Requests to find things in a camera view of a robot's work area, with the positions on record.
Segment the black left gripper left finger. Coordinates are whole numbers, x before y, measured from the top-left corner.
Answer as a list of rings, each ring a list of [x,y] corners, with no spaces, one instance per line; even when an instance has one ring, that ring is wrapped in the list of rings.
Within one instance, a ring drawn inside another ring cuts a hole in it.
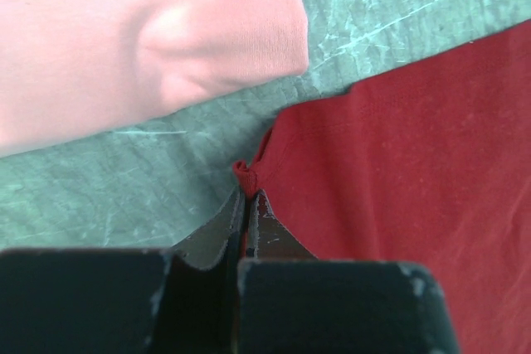
[[[245,197],[151,248],[1,253],[4,353],[228,353]]]

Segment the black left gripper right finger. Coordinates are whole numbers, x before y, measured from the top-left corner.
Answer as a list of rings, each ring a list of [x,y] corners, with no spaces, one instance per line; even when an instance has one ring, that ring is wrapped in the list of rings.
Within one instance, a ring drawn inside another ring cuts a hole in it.
[[[251,202],[238,265],[240,353],[457,353],[442,287],[411,262],[321,260]]]

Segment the red t shirt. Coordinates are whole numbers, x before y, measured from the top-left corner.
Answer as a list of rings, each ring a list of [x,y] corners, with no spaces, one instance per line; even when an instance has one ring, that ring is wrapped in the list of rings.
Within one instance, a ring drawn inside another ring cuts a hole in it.
[[[233,171],[321,259],[428,267],[464,353],[529,352],[529,22],[285,109]]]

